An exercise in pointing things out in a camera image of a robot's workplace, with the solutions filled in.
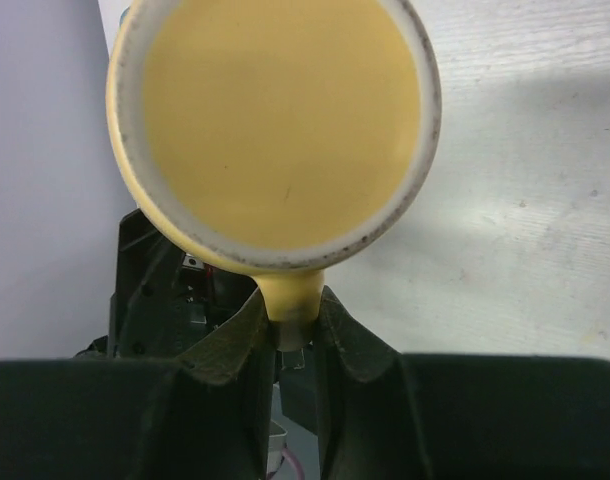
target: mug rim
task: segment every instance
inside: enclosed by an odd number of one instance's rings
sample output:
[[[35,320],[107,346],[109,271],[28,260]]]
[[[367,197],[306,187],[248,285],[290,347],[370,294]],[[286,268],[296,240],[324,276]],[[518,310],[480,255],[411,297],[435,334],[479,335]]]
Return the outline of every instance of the mug rim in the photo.
[[[420,127],[405,177],[389,200],[356,228],[321,245],[278,250],[252,247],[214,232],[178,201],[162,179],[148,151],[146,136],[143,138],[142,115],[138,118],[140,96],[137,95],[139,100],[134,100],[135,92],[140,94],[139,82],[143,75],[134,72],[142,72],[144,58],[157,33],[151,25],[158,23],[160,26],[181,0],[135,0],[119,30],[110,58],[107,122],[114,154],[128,190],[143,213],[173,243],[207,262],[239,273],[312,270],[358,253],[403,215],[420,191],[438,146],[442,113],[440,79],[429,37],[410,1],[376,1],[403,36],[419,83]],[[130,100],[132,108],[123,108]]]

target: cable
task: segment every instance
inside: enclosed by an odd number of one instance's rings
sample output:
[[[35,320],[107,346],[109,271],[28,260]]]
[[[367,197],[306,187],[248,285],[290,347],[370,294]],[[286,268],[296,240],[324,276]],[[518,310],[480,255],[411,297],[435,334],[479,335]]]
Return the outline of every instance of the cable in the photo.
[[[278,470],[280,470],[283,466],[283,461],[287,460],[287,463],[289,463],[289,466],[292,467],[292,470],[294,470],[294,473],[296,474],[296,480],[305,480],[305,471],[303,470],[303,465],[301,465],[301,462],[298,460],[298,457],[296,457],[294,452],[292,452],[289,448],[285,447],[283,448],[283,451],[281,453],[283,455],[283,458],[281,459],[281,464],[279,465]],[[278,470],[276,470],[275,472],[268,473],[267,480],[271,480],[272,478],[274,478],[274,475],[278,473]]]
[[[303,470],[301,462],[298,461],[296,455],[287,447],[283,448],[283,458],[287,460],[287,463],[289,463],[292,470],[294,470],[296,480],[305,480],[305,471]]]

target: yellow mug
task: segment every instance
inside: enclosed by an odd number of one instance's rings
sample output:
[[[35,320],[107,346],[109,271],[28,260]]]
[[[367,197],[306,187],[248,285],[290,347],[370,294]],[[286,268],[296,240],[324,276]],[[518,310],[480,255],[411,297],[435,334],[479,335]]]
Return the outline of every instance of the yellow mug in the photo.
[[[139,207],[184,251],[252,276],[283,351],[310,340],[323,269],[413,201],[441,117],[407,0],[136,0],[106,100]]]

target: white wooden surface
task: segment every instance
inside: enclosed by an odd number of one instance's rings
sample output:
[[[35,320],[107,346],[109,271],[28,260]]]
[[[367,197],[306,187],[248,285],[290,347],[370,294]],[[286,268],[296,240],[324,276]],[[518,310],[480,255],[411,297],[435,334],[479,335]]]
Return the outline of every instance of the white wooden surface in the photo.
[[[107,50],[112,51],[114,40],[118,34],[120,19],[123,13],[132,4],[132,0],[98,0],[98,6],[103,20],[105,43]]]
[[[444,123],[402,221],[328,283],[403,351],[610,358],[610,0],[416,0]]]

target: white wall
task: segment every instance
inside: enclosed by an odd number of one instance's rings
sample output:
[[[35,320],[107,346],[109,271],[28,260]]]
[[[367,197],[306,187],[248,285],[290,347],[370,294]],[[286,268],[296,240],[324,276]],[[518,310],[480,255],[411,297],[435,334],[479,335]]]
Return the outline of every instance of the white wall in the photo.
[[[69,356],[107,329],[133,202],[106,133],[96,0],[0,0],[0,357]]]

